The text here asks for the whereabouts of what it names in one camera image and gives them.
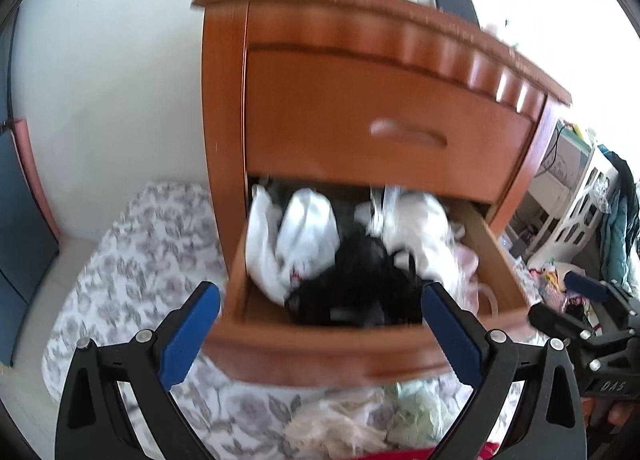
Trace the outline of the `black lace garment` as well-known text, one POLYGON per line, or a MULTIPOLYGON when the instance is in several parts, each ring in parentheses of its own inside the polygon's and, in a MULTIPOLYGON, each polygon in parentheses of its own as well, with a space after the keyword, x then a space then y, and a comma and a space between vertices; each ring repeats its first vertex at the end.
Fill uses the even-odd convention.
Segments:
POLYGON ((421 324, 425 281, 416 262, 396 265, 382 240, 355 219, 355 206, 337 203, 340 247, 334 265, 299 284, 284 307, 294 323, 306 327, 373 328, 421 324))

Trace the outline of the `teal hanging clothes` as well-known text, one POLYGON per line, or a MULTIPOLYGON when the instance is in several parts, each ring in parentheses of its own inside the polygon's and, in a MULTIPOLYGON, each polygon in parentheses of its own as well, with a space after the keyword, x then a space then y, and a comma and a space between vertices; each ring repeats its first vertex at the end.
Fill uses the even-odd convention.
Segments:
POLYGON ((600 277, 619 284, 633 297, 639 297, 639 199, 636 180, 627 162, 600 145, 600 151, 618 172, 610 211, 600 224, 600 277))

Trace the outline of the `white plastic laundry basket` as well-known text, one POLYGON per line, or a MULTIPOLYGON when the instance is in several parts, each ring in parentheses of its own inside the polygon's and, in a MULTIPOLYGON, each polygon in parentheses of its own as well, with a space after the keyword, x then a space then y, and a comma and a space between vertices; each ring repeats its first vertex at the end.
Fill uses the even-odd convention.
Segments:
POLYGON ((555 125, 544 159, 500 241, 528 267, 569 263, 597 232, 608 212, 618 172, 575 126, 555 125))

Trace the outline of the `white lace garment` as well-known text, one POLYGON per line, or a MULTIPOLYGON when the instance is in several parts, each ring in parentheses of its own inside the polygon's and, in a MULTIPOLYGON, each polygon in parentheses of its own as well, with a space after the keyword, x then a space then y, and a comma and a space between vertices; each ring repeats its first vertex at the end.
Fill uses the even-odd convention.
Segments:
POLYGON ((450 223, 434 195, 400 186, 373 190, 369 201, 356 206, 355 219, 382 240, 388 253, 399 253, 398 267, 407 269, 413 258, 419 277, 440 282, 461 308, 478 312, 480 258, 461 243, 465 227, 450 223))

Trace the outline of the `floral grey white bedsheet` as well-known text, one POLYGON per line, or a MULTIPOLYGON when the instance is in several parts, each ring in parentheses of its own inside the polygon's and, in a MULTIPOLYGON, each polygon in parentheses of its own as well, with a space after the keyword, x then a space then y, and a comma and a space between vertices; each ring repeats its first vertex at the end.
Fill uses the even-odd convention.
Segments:
MULTIPOLYGON (((58 313, 41 362, 56 402, 78 339, 129 341, 156 329, 203 280, 227 282, 212 199, 198 183, 148 183, 103 236, 58 313)), ((313 402, 364 402, 368 428, 384 447, 432 446, 460 414, 471 390, 452 373, 424 380, 332 391, 236 382, 205 355, 172 388, 180 410, 217 459, 323 459, 317 444, 293 442, 285 430, 313 402)))

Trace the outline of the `closed upper wooden drawer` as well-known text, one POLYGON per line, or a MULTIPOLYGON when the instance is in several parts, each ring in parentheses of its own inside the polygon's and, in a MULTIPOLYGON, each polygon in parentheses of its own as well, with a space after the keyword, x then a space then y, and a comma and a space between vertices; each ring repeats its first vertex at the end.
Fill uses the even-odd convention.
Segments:
POLYGON ((474 92, 390 65, 298 51, 255 50, 247 59, 254 175, 494 203, 531 127, 474 92))

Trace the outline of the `white cloth in drawer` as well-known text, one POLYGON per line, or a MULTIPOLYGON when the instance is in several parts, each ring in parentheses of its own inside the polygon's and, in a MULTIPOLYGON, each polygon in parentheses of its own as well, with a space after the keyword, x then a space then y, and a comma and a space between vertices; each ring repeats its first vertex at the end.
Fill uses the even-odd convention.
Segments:
POLYGON ((256 185, 245 242, 248 276, 271 302, 282 306, 303 281, 334 265, 340 247, 336 218, 324 195, 299 189, 285 207, 256 185))

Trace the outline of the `orange wooden nightstand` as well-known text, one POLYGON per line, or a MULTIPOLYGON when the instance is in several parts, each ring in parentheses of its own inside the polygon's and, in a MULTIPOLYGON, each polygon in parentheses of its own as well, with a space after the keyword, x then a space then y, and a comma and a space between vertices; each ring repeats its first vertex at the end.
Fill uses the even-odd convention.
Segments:
POLYGON ((498 248, 570 93, 494 36, 408 0, 194 0, 204 9, 202 111, 226 302, 205 353, 238 381, 385 384, 447 362, 430 330, 304 328, 247 277, 250 185, 279 178, 360 199, 399 185, 443 199, 480 257, 496 309, 532 334, 498 248))

